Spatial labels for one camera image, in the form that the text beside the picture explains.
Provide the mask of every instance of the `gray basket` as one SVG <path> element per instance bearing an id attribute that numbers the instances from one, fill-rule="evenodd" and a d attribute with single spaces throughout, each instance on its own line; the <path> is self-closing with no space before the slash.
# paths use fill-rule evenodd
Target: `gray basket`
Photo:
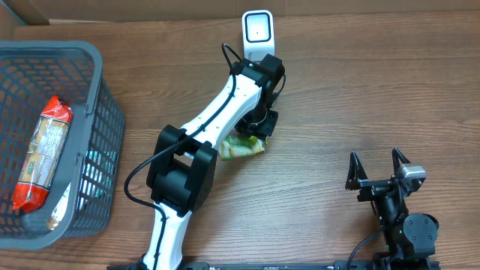
<path id="1" fill-rule="evenodd" d="M 0 42 L 0 248 L 34 250 L 107 227 L 125 117 L 102 65 L 98 50 L 82 41 Z M 49 195 L 37 211 L 13 211 L 30 137 L 53 95 L 69 103 L 73 121 Z M 50 231 L 47 221 L 70 183 L 65 216 Z"/>

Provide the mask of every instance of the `perforated basket wall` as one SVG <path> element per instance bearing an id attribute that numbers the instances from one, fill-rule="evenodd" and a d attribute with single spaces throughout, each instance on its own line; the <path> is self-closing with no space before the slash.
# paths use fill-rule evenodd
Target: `perforated basket wall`
<path id="1" fill-rule="evenodd" d="M 11 197 L 35 124 L 58 95 L 73 110 L 67 140 L 42 208 L 12 210 Z M 125 117 L 102 78 L 97 49 L 81 41 L 0 42 L 0 248 L 38 249 L 108 225 Z M 67 211 L 47 221 L 70 186 Z"/>

